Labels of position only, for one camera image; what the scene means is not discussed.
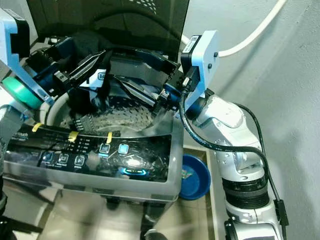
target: yellow tape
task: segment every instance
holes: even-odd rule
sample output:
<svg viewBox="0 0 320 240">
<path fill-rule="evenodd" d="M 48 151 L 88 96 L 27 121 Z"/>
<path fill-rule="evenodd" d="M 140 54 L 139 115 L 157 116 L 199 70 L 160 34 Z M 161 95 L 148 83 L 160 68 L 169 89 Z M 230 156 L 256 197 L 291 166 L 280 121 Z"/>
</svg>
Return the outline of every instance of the yellow tape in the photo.
<svg viewBox="0 0 320 240">
<path fill-rule="evenodd" d="M 38 130 L 38 128 L 40 128 L 43 124 L 38 122 L 36 125 L 33 126 L 32 128 L 32 132 L 36 132 Z"/>
<path fill-rule="evenodd" d="M 108 132 L 108 138 L 106 139 L 106 144 L 111 143 L 112 141 L 112 131 Z"/>
<path fill-rule="evenodd" d="M 69 137 L 68 137 L 68 141 L 74 143 L 77 139 L 78 134 L 79 134 L 79 132 L 77 132 L 77 131 L 70 132 Z"/>
</svg>

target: control panel button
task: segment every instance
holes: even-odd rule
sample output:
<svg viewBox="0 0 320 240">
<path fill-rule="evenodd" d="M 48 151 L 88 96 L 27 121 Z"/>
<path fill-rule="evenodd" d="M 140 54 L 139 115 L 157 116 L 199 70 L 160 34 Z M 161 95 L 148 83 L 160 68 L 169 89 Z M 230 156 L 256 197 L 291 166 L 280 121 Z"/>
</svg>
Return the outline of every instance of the control panel button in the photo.
<svg viewBox="0 0 320 240">
<path fill-rule="evenodd" d="M 42 160 L 44 161 L 45 165 L 51 165 L 53 162 L 54 153 L 53 152 L 45 152 Z"/>
<path fill-rule="evenodd" d="M 119 154 L 127 154 L 129 151 L 129 145 L 127 144 L 120 144 L 118 148 Z"/>
<path fill-rule="evenodd" d="M 75 160 L 74 160 L 74 165 L 76 166 L 82 166 L 84 163 L 85 163 L 85 156 L 83 155 L 78 155 L 75 157 Z"/>
<path fill-rule="evenodd" d="M 110 151 L 110 144 L 101 144 L 100 145 L 100 149 L 99 152 L 102 154 L 108 154 Z"/>
<path fill-rule="evenodd" d="M 69 155 L 65 153 L 61 153 L 59 156 L 58 162 L 61 164 L 66 164 L 68 162 Z"/>
</svg>

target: white wall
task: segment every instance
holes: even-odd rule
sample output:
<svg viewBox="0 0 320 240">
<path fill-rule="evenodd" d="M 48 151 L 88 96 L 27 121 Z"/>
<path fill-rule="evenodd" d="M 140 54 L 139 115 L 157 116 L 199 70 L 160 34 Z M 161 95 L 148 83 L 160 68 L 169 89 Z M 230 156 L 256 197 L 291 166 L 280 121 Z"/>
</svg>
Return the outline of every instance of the white wall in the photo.
<svg viewBox="0 0 320 240">
<path fill-rule="evenodd" d="M 217 29 L 221 49 L 232 47 L 255 29 L 275 2 L 190 0 L 184 33 L 190 37 Z M 318 0 L 289 0 L 254 44 L 221 59 L 210 86 L 256 113 L 271 173 L 286 203 L 290 240 L 320 239 L 319 13 Z M 221 194 L 218 176 L 213 176 L 213 184 Z M 223 217 L 223 196 L 217 198 Z"/>
</svg>

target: blue plastic basin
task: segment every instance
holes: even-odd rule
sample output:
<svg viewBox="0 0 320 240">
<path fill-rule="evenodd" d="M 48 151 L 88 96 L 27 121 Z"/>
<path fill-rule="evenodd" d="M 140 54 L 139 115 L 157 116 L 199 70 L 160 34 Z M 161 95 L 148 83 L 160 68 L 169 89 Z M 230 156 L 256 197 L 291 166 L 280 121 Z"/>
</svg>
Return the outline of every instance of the blue plastic basin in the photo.
<svg viewBox="0 0 320 240">
<path fill-rule="evenodd" d="M 182 160 L 182 183 L 179 196 L 186 200 L 196 200 L 209 191 L 211 183 L 207 166 L 197 157 L 184 154 Z"/>
</svg>

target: washing machine lid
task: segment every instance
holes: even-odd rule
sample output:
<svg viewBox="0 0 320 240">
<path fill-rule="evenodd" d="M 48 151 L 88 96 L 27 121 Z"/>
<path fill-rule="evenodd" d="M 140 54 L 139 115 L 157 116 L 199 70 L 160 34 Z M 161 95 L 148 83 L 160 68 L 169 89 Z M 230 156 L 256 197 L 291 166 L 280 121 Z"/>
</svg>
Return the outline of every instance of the washing machine lid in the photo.
<svg viewBox="0 0 320 240">
<path fill-rule="evenodd" d="M 116 45 L 178 58 L 189 0 L 27 0 L 39 39 L 98 32 Z"/>
</svg>

